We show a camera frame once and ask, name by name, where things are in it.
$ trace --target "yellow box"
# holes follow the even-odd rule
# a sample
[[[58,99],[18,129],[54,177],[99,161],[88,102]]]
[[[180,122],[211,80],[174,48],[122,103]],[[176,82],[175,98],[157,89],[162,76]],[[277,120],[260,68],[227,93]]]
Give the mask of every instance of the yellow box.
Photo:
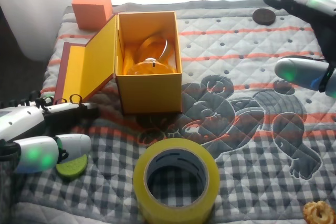
[[[164,31],[174,45],[176,73],[123,75],[125,54]],[[79,94],[87,101],[116,76],[124,114],[181,112],[182,64],[175,12],[113,15],[86,44],[65,43],[55,101]]]

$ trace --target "box lid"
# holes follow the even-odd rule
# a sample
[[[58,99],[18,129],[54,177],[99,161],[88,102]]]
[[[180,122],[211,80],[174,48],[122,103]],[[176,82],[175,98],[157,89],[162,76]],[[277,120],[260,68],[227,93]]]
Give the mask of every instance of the box lid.
[[[117,15],[85,45],[65,42],[55,91],[55,102],[78,94],[87,101],[114,74]],[[73,102],[79,102],[74,96]]]

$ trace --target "orange cube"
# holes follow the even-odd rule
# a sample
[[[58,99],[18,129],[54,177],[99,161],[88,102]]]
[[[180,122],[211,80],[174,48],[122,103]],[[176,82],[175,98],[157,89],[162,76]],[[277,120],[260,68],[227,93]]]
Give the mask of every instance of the orange cube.
[[[111,0],[72,0],[79,29],[100,30],[112,16]]]

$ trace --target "green disc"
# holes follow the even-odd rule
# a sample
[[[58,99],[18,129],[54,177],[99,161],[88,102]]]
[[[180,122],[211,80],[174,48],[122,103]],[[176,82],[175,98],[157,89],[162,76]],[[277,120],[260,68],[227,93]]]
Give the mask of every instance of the green disc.
[[[63,178],[78,178],[88,166],[88,156],[85,154],[79,158],[56,165],[58,174]]]

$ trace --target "quilted blanket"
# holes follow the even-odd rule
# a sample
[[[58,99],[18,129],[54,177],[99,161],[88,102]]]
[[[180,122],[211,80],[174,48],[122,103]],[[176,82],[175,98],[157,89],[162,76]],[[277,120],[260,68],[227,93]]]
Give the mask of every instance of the quilted blanket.
[[[74,132],[92,139],[85,173],[65,182],[55,169],[27,176],[15,205],[18,223],[144,223],[132,174],[146,147],[182,137],[215,159],[220,190],[210,223],[304,223],[302,208],[325,200],[336,208],[336,105],[323,93],[294,86],[274,73],[284,56],[321,58],[309,24],[274,10],[270,26],[255,23],[256,7],[239,4],[116,7],[116,11],[175,9],[183,64],[183,113],[123,117],[112,80],[94,95],[101,118]],[[53,95],[65,41],[86,43],[67,8],[46,72]],[[202,192],[197,179],[167,167],[151,192],[170,206]]]

